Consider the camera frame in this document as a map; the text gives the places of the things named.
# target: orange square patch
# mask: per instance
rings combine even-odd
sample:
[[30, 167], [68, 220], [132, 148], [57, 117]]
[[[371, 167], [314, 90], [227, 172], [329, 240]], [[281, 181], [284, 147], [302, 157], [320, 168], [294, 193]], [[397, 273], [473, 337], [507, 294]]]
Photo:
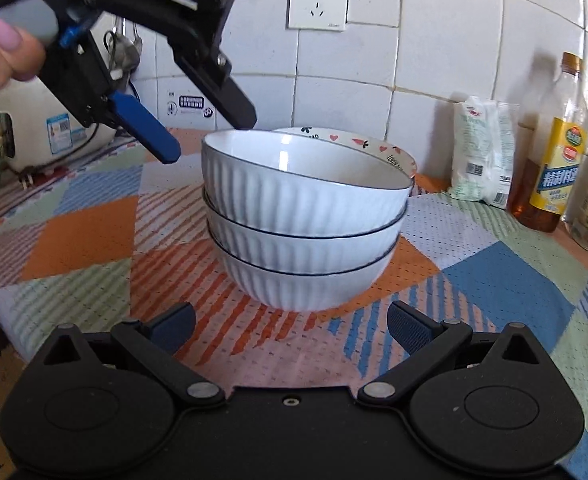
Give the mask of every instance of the orange square patch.
[[56, 216], [47, 222], [22, 279], [33, 280], [129, 258], [137, 196]]
[[362, 306], [400, 292], [408, 286], [421, 283], [439, 272], [439, 268], [427, 256], [401, 236], [396, 244], [392, 261], [368, 290], [340, 307], [319, 313], [318, 318], [329, 320], [332, 317], [344, 316]]

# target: white ribbed bowl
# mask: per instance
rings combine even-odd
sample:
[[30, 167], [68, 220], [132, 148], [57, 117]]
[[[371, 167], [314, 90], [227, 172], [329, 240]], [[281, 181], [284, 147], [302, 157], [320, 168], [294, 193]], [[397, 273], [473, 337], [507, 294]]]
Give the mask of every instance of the white ribbed bowl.
[[242, 291], [268, 306], [295, 312], [312, 312], [339, 306], [370, 288], [394, 254], [394, 244], [376, 262], [336, 274], [300, 276], [262, 269], [225, 251], [209, 231], [227, 274]]
[[205, 190], [225, 218], [306, 237], [368, 233], [394, 221], [412, 181], [394, 166], [331, 141], [229, 130], [203, 139]]
[[398, 238], [407, 205], [391, 224], [377, 231], [341, 238], [276, 235], [224, 218], [203, 191], [213, 237], [228, 253], [267, 270], [292, 274], [332, 274], [378, 260]]

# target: white label sticker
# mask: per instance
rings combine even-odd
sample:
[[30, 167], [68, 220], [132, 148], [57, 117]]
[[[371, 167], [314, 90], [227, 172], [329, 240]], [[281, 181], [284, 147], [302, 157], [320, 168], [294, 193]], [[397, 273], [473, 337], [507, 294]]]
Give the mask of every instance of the white label sticker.
[[50, 117], [46, 121], [46, 126], [52, 155], [64, 152], [64, 150], [72, 147], [72, 129], [69, 122], [69, 114]]

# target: wall socket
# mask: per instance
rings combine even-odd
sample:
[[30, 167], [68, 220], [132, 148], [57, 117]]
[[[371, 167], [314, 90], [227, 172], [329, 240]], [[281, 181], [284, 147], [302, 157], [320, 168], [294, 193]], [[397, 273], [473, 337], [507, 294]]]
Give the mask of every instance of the wall socket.
[[345, 30], [347, 0], [289, 0], [289, 28]]

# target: tablecloth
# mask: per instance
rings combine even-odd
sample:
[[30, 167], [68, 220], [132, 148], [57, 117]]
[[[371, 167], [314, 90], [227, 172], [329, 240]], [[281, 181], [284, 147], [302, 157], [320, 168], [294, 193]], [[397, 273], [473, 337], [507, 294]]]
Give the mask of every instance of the tablecloth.
[[569, 468], [588, 479], [588, 253], [565, 232], [522, 227], [506, 212], [458, 202], [417, 176], [391, 265], [339, 308], [296, 314], [245, 296], [206, 234], [203, 132], [174, 130], [183, 156], [164, 166], [137, 144], [67, 173], [0, 218], [0, 324], [29, 359], [55, 325], [108, 330], [177, 301], [197, 310], [176, 358], [234, 385], [356, 389], [406, 358], [385, 324], [403, 300], [475, 330], [525, 322], [578, 397], [586, 432]]

